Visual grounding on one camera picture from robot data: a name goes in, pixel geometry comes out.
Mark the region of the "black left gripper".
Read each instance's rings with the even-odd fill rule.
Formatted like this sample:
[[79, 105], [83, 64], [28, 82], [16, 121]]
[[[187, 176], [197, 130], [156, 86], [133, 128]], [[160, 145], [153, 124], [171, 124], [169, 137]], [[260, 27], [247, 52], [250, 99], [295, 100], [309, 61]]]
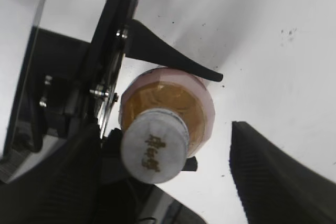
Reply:
[[96, 124], [104, 135], [116, 101], [116, 82], [128, 45], [127, 57], [221, 82], [223, 74], [183, 55], [138, 20], [132, 19], [138, 0], [106, 0], [91, 43], [69, 60], [76, 70], [68, 73], [70, 90], [64, 105], [61, 135], [70, 138], [87, 124]]

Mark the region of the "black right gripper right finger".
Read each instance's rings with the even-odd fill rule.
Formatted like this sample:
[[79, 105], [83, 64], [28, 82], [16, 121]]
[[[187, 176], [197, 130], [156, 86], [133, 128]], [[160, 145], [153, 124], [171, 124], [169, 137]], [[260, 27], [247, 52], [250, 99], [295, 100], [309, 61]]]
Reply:
[[246, 122], [232, 123], [229, 166], [248, 223], [335, 223], [335, 183]]

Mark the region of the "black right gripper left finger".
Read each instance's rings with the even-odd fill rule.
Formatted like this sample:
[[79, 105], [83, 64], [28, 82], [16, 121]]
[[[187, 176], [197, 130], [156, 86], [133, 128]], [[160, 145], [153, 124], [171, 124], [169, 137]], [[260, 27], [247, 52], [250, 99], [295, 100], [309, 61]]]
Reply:
[[1, 223], [176, 223], [185, 212], [192, 223], [201, 217], [178, 201], [163, 215], [145, 212], [158, 190], [130, 177], [122, 166], [122, 132], [103, 142], [98, 128], [87, 127], [17, 179], [1, 184]]

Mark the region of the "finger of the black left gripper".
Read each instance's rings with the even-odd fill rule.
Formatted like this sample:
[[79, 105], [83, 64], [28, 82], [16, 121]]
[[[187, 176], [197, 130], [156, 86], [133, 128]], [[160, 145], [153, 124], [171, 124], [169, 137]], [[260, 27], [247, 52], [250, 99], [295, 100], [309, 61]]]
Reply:
[[[125, 132], [122, 132], [119, 129], [114, 129], [110, 132], [109, 136], [104, 138], [102, 145], [102, 172], [101, 172], [102, 184], [111, 184], [132, 177], [126, 170], [121, 159], [121, 142], [124, 133]], [[181, 171], [195, 172], [196, 170], [197, 170], [196, 158], [187, 157], [186, 163]]]

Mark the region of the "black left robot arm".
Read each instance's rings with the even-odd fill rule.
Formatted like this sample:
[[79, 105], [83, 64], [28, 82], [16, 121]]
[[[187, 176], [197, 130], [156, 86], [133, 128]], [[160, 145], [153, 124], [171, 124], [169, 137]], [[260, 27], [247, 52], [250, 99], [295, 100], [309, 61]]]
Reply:
[[81, 133], [88, 123], [100, 127], [102, 154], [106, 159], [102, 182], [119, 173], [109, 169], [120, 159], [122, 132], [105, 135], [116, 95], [122, 58], [154, 63], [209, 81], [223, 75], [208, 69], [169, 46], [133, 18], [139, 0], [106, 0], [91, 42], [42, 29], [34, 52], [37, 94], [46, 102], [39, 115], [42, 131], [59, 138]]

